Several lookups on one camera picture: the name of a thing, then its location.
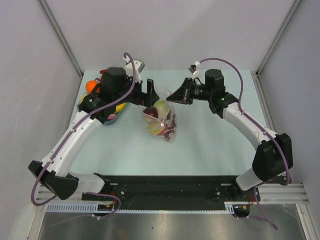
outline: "orange ball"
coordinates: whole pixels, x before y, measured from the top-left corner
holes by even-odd
[[[95,86],[97,85],[98,83],[95,81],[95,80],[91,80],[91,81],[88,81],[85,85],[85,89],[88,93],[91,93],[92,90],[95,88]]]

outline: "clear plastic bag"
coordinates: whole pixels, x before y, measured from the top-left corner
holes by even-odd
[[[177,133],[177,115],[173,104],[166,101],[171,93],[164,87],[155,87],[155,92],[160,99],[142,111],[142,117],[147,122],[146,129],[152,135],[172,141]]]

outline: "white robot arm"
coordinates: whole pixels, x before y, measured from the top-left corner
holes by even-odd
[[[151,79],[147,80],[147,93],[142,92],[140,72],[145,66],[144,62],[128,57],[124,60],[124,68],[110,67],[104,71],[102,83],[98,83],[96,88],[82,99],[74,120],[52,151],[41,162],[32,161],[29,164],[29,170],[37,178],[33,193],[38,182],[62,200],[74,193],[101,191],[105,182],[99,176],[70,172],[80,150],[94,131],[116,111],[116,104],[113,104],[115,101],[117,104],[130,102],[151,107],[159,100]]]
[[[181,87],[166,100],[185,105],[192,104],[194,99],[208,101],[212,113],[231,123],[250,141],[256,154],[252,167],[234,182],[238,191],[249,190],[287,172],[293,166],[290,137],[285,133],[278,135],[250,116],[239,104],[239,100],[226,92],[221,70],[207,70],[205,83],[197,84],[197,63],[189,69],[193,77],[186,77]]]

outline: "white wall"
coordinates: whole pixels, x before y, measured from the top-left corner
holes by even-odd
[[[270,62],[262,86],[279,132],[292,138],[296,182],[320,223],[320,2],[305,0]]]
[[[35,0],[0,7],[0,238],[30,202],[41,160],[65,131],[80,79]]]
[[[124,51],[148,69],[220,57],[256,70],[293,0],[47,2],[82,70],[121,65]]]

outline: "red apple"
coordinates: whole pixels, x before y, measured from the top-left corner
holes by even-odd
[[[154,106],[152,106],[152,107],[147,107],[145,110],[143,110],[143,113],[145,113],[145,114],[147,114],[147,115],[149,115],[149,116],[151,116],[151,117],[154,117],[154,118],[158,118],[158,111],[157,111],[157,109],[154,107]]]

